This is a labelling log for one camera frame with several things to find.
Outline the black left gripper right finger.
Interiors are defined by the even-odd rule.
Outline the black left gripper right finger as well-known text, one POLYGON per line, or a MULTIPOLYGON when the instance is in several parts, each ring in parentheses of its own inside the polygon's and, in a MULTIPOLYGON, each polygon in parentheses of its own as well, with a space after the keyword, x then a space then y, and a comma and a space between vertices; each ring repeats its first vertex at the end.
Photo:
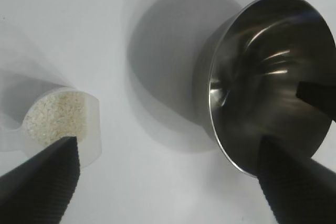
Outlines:
POLYGON ((335 223, 335 172, 298 149, 264 136, 258 181, 278 223, 335 223))

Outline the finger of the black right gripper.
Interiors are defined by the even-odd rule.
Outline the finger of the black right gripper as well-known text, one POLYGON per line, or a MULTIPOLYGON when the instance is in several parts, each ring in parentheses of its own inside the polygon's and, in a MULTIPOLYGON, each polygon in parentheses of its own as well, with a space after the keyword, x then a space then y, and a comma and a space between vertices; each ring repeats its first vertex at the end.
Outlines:
POLYGON ((335 121, 335 86, 300 81, 296 97, 335 121))

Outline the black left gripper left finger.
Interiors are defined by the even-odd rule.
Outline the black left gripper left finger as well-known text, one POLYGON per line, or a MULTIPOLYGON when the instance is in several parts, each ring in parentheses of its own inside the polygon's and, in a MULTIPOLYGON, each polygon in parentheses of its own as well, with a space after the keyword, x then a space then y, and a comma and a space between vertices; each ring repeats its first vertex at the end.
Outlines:
POLYGON ((1 223, 60 223, 79 180, 76 137, 63 137, 1 176, 1 223))

